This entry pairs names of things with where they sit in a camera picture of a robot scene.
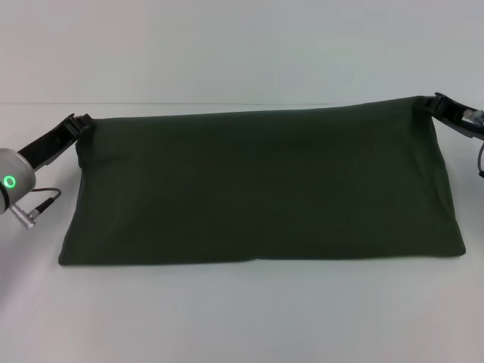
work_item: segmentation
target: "white surface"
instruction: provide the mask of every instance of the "white surface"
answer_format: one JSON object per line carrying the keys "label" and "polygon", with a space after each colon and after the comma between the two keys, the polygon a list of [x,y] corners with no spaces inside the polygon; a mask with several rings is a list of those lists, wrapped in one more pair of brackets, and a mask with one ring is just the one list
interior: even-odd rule
{"label": "white surface", "polygon": [[[19,149],[71,112],[303,108],[434,91],[484,107],[481,16],[468,0],[3,1],[0,145]],[[160,102],[182,104],[139,104]],[[38,186],[64,195],[33,230],[0,218],[0,361],[484,361],[480,143],[436,126],[467,246],[458,259],[61,268],[79,187],[71,148],[38,173]]]}

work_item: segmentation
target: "dark green cloth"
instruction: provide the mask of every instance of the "dark green cloth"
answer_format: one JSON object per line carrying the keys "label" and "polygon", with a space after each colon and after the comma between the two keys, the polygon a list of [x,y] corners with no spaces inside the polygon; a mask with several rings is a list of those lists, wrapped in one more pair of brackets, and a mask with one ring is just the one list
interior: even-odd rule
{"label": "dark green cloth", "polygon": [[462,255],[423,101],[95,120],[59,263]]}

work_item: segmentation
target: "cable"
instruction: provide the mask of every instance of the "cable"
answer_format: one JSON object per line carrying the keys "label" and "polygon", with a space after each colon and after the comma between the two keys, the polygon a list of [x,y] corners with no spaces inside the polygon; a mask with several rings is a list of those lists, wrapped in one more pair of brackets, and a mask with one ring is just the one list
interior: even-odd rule
{"label": "cable", "polygon": [[477,168],[479,169],[479,175],[484,178],[484,172],[482,170],[482,152],[484,151],[484,143],[482,143],[481,150],[479,150],[479,156],[477,157]]}
{"label": "cable", "polygon": [[56,191],[57,195],[52,198],[54,200],[58,199],[62,195],[62,190],[57,188],[37,188],[37,189],[32,189],[32,191]]}
{"label": "cable", "polygon": [[29,216],[34,220],[38,216],[40,216],[47,208],[50,207],[53,202],[57,198],[59,198],[62,195],[62,191],[57,188],[39,188],[39,189],[32,189],[32,191],[55,191],[57,192],[57,195],[55,197],[50,197],[48,198],[45,202],[42,204],[39,204],[32,212],[29,213]]}

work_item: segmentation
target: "green towel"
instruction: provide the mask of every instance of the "green towel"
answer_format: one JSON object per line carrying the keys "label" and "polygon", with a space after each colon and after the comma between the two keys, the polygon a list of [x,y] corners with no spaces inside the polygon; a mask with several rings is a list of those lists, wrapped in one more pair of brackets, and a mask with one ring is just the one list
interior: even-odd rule
{"label": "green towel", "polygon": [[460,256],[423,102],[97,119],[59,263]]}

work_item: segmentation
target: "green led light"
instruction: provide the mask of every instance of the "green led light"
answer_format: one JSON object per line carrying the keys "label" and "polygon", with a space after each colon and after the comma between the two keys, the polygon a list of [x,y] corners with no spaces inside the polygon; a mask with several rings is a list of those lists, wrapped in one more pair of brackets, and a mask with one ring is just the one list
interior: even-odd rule
{"label": "green led light", "polygon": [[12,175],[7,175],[3,178],[3,185],[9,189],[15,187],[17,181]]}

